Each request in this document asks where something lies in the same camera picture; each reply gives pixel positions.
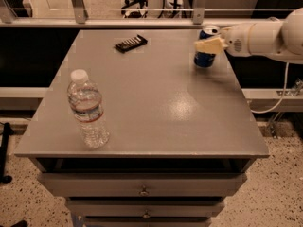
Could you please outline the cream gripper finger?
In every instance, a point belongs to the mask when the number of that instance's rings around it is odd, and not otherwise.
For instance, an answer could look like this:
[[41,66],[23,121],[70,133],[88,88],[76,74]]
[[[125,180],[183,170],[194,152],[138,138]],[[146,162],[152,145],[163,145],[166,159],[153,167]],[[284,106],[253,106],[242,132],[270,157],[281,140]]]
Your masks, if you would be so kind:
[[206,54],[220,54],[228,47],[225,39],[222,39],[221,37],[202,39],[197,41],[194,45],[197,52]]

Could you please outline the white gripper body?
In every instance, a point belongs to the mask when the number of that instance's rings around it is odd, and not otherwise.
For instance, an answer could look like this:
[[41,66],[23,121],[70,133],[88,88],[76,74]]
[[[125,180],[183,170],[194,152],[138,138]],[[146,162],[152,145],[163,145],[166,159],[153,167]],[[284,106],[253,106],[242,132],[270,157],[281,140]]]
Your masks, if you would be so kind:
[[249,33],[252,24],[238,24],[221,29],[221,37],[227,48],[225,51],[234,57],[249,57]]

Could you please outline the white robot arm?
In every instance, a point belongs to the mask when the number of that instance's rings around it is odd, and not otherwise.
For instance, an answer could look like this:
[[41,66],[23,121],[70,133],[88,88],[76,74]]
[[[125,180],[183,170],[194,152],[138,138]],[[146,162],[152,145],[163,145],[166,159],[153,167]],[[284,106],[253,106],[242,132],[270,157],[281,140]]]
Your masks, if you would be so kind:
[[197,52],[234,57],[263,56],[274,61],[303,63],[303,8],[285,20],[277,18],[221,28],[218,35],[195,42]]

